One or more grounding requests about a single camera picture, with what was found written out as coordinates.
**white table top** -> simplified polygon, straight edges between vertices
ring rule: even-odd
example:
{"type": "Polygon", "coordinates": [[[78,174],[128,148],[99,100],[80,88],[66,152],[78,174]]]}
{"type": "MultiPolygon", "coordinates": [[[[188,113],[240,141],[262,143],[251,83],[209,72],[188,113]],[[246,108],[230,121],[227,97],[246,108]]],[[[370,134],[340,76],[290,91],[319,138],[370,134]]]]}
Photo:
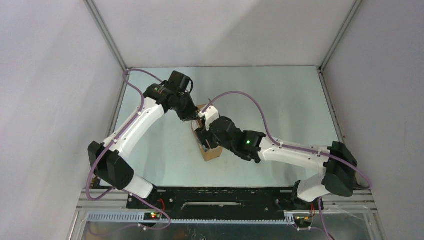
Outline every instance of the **white table top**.
{"type": "MultiPolygon", "coordinates": [[[[189,76],[196,105],[219,94],[241,91],[262,107],[273,137],[307,145],[331,145],[337,141],[317,70],[313,66],[283,67],[183,67],[144,68],[162,80],[172,71],[189,76]]],[[[142,92],[152,77],[132,72],[129,81],[142,92]]],[[[117,120],[123,124],[140,102],[127,87],[117,120]]],[[[265,132],[261,115],[247,97],[232,94],[214,103],[222,116],[243,130],[265,132]]],[[[135,173],[156,186],[171,187],[291,187],[297,180],[315,174],[301,167],[280,163],[245,161],[224,149],[220,158],[205,162],[190,128],[169,111],[159,119],[126,159],[135,173]]]]}

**cardboard box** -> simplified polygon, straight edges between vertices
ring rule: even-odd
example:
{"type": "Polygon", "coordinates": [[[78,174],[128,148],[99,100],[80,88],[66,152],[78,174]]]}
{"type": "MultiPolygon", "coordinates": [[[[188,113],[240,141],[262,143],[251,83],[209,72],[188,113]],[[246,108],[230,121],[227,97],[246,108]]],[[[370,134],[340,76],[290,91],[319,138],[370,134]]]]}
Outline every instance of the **cardboard box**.
{"type": "MultiPolygon", "coordinates": [[[[204,106],[206,106],[206,104],[198,105],[197,108],[200,111],[200,109],[202,109],[204,106]]],[[[193,132],[194,138],[196,139],[197,145],[200,149],[200,153],[203,156],[204,161],[207,162],[207,161],[210,161],[212,159],[219,158],[221,156],[221,154],[223,153],[223,148],[221,146],[205,151],[203,149],[202,145],[200,144],[199,139],[196,136],[195,130],[198,129],[198,128],[201,128],[201,127],[203,127],[203,124],[202,124],[201,121],[196,120],[196,121],[191,122],[191,131],[193,132]]]]}

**white wall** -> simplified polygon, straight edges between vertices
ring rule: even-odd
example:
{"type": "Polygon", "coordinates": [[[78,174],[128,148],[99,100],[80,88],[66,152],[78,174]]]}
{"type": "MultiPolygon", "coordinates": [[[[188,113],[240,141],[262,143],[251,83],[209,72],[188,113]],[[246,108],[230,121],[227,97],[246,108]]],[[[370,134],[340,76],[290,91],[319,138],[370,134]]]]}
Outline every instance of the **white wall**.
{"type": "Polygon", "coordinates": [[[129,67],[318,66],[354,0],[96,0],[129,67]]]}
{"type": "Polygon", "coordinates": [[[424,239],[424,2],[365,1],[325,76],[388,239],[424,239]]]}
{"type": "Polygon", "coordinates": [[[64,239],[121,70],[83,1],[2,1],[0,239],[64,239]]]}

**metal frame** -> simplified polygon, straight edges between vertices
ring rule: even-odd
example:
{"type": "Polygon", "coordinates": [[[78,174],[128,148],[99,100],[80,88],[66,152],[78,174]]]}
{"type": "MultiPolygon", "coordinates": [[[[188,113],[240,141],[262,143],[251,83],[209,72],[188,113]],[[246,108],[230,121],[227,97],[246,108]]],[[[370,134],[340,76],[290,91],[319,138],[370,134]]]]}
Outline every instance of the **metal frame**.
{"type": "MultiPolygon", "coordinates": [[[[339,42],[341,41],[344,34],[346,33],[352,20],[358,14],[360,7],[362,6],[362,3],[364,1],[365,0],[355,0],[340,30],[338,31],[336,37],[334,38],[334,41],[332,42],[331,47],[329,48],[327,54],[325,55],[325,58],[322,61],[322,64],[319,67],[317,67],[317,72],[318,72],[319,79],[322,85],[322,89],[325,94],[325,99],[328,104],[331,118],[334,123],[337,137],[339,141],[342,143],[345,142],[344,141],[345,137],[342,133],[342,129],[341,129],[339,120],[337,118],[336,110],[335,110],[333,101],[331,99],[331,95],[329,93],[323,72],[325,68],[327,67],[328,62],[330,61],[339,42]]],[[[119,52],[119,49],[116,43],[114,42],[95,4],[95,0],[84,0],[84,2],[88,10],[90,11],[96,25],[98,26],[101,34],[103,35],[106,41],[106,44],[110,48],[113,56],[115,57],[116,61],[122,68],[122,71],[125,71],[128,67],[125,64],[125,61],[122,58],[122,55],[119,52]]],[[[110,133],[113,132],[115,125],[117,123],[119,111],[121,109],[122,101],[125,95],[125,90],[126,90],[126,84],[125,82],[123,82],[119,89],[118,98],[114,106],[114,112],[109,122],[107,136],[109,136],[110,133]]],[[[91,194],[93,197],[98,197],[104,191],[105,190],[103,189],[92,189],[91,194]]],[[[92,213],[108,213],[108,214],[116,213],[120,215],[134,215],[135,213],[137,213],[139,215],[140,213],[145,213],[149,211],[149,209],[127,209],[126,206],[127,206],[128,199],[129,199],[128,194],[121,191],[113,190],[101,200],[92,202],[87,199],[86,192],[85,190],[83,190],[79,197],[78,205],[76,207],[75,213],[72,218],[67,239],[80,240],[83,238],[87,219],[91,219],[89,218],[89,216],[91,216],[90,214],[92,213]]],[[[346,214],[346,213],[347,214],[363,214],[365,222],[367,224],[370,239],[371,240],[387,239],[384,233],[381,219],[377,211],[377,206],[374,202],[374,198],[372,196],[371,191],[369,190],[354,191],[354,195],[352,197],[340,197],[340,196],[329,194],[329,195],[323,196],[322,199],[323,199],[323,205],[324,205],[324,210],[323,210],[324,214],[346,214]]],[[[293,216],[293,214],[308,214],[308,213],[309,211],[305,211],[305,210],[296,210],[296,211],[287,212],[289,219],[290,219],[290,216],[293,216]]],[[[182,223],[182,224],[190,224],[190,223],[228,224],[229,223],[229,222],[223,222],[218,220],[205,222],[200,219],[197,219],[197,220],[196,219],[173,219],[173,221],[175,223],[182,223]]],[[[276,222],[261,221],[260,224],[276,224],[276,222]]]]}

